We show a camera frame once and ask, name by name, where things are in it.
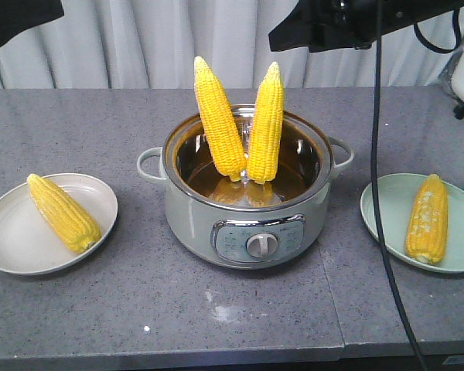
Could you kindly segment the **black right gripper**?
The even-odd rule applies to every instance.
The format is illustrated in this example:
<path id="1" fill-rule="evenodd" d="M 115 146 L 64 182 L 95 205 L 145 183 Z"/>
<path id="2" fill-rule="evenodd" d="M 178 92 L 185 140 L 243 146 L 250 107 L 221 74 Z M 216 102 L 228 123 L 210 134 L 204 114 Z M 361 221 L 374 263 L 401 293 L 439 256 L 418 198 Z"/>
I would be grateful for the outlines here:
<path id="1" fill-rule="evenodd" d="M 270 50 L 369 49 L 377 38 L 377 5 L 378 1 L 298 1 L 269 32 Z"/>

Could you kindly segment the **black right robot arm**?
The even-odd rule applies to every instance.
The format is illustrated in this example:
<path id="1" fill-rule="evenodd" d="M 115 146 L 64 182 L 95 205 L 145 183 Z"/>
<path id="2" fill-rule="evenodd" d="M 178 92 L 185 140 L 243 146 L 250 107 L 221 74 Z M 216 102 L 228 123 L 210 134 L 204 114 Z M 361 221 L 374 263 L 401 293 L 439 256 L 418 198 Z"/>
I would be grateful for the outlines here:
<path id="1" fill-rule="evenodd" d="M 460 9 L 464 1 L 299 1 L 269 32 L 270 50 L 369 49 L 377 39 L 378 5 L 382 6 L 380 34 L 386 35 Z"/>

